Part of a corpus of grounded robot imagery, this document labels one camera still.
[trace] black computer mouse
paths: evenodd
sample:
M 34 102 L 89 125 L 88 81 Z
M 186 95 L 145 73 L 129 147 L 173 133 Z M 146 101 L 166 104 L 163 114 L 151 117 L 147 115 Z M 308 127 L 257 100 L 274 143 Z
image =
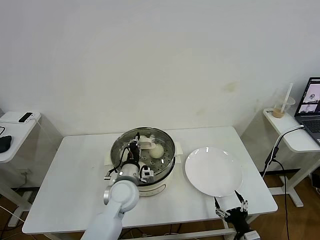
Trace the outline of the black computer mouse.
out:
M 11 146 L 11 136 L 0 137 L 0 153 L 7 151 Z

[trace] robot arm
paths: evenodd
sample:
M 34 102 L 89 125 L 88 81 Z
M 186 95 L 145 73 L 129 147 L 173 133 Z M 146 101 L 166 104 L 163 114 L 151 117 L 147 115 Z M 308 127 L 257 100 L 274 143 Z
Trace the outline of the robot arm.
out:
M 125 149 L 129 149 L 127 159 L 122 163 L 122 153 L 119 166 L 112 170 L 120 167 L 122 163 L 121 171 L 112 181 L 114 184 L 108 186 L 103 195 L 106 207 L 102 213 L 95 217 L 81 240 L 117 240 L 122 231 L 122 219 L 125 212 L 133 209 L 138 203 L 139 190 L 137 185 L 140 181 L 139 159 L 141 155 L 139 135 L 132 139 Z M 110 173 L 112 171 L 109 171 L 104 178 L 105 180 L 111 179 Z
M 227 223 L 233 224 L 236 230 L 236 235 L 234 237 L 235 240 L 260 240 L 258 233 L 251 230 L 246 221 L 246 217 L 248 216 L 248 201 L 244 200 L 237 191 L 234 192 L 241 203 L 241 207 L 239 206 L 223 211 L 220 209 L 216 197 L 214 197 L 215 213 Z
M 125 212 L 133 209 L 139 200 L 137 186 L 129 180 L 116 182 L 109 191 L 109 202 L 82 236 L 82 240 L 117 240 L 122 231 Z

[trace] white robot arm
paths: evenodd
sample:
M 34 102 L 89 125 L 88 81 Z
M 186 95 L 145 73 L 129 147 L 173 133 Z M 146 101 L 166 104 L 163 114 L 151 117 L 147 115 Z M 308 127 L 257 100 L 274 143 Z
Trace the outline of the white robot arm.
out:
M 122 230 L 125 212 L 133 209 L 139 200 L 137 186 L 129 180 L 116 182 L 109 190 L 109 202 L 82 236 L 82 240 L 117 240 Z

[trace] cup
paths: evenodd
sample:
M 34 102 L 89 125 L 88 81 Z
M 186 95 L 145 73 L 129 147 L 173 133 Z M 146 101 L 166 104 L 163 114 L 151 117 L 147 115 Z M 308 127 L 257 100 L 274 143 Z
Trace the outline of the cup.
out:
M 288 100 L 285 103 L 285 96 L 281 96 L 278 98 L 278 100 L 275 103 L 275 106 L 272 111 L 272 116 L 275 118 L 281 119 L 284 115 L 285 112 L 289 110 L 289 108 L 296 103 L 296 100 L 294 100 L 292 97 L 288 97 Z

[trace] wooden floor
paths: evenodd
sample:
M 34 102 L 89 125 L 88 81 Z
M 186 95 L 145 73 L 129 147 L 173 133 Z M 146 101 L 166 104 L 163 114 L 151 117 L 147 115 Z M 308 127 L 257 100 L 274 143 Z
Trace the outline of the wooden floor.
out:
M 280 187 L 281 181 L 277 176 L 266 176 L 265 181 L 268 187 Z M 309 178 L 305 178 L 296 188 L 301 200 L 304 203 L 304 207 L 295 207 L 291 198 L 287 196 L 288 207 L 288 219 L 289 219 L 289 232 L 291 240 L 320 240 L 320 195 L 311 187 L 311 181 Z M 261 215 L 254 222 L 251 223 L 251 228 L 257 230 L 262 240 L 286 240 L 286 215 L 285 215 L 285 202 L 284 196 L 274 196 L 276 203 L 278 204 L 278 211 L 271 214 Z M 14 211 L 17 207 L 15 204 L 7 200 L 5 197 L 0 198 L 0 205 L 7 208 L 10 211 Z M 27 217 L 28 213 L 24 213 L 22 219 Z M 8 229 L 6 223 L 10 215 L 6 211 L 0 209 L 0 230 Z M 171 232 L 176 233 L 179 224 L 173 224 Z M 152 236 L 164 235 L 170 232 L 170 225 L 141 227 L 139 229 L 132 229 L 132 231 L 125 234 L 124 238 L 141 237 L 142 231 L 145 234 Z M 223 228 L 222 221 L 201 221 L 190 222 L 182 224 L 179 233 L 190 233 L 197 231 L 206 231 Z M 4 231 L 1 240 L 47 240 L 44 235 L 26 235 L 21 233 L 22 226 Z M 83 233 L 70 233 L 70 237 L 74 239 L 80 239 Z M 202 240 L 223 240 L 219 237 L 206 237 Z

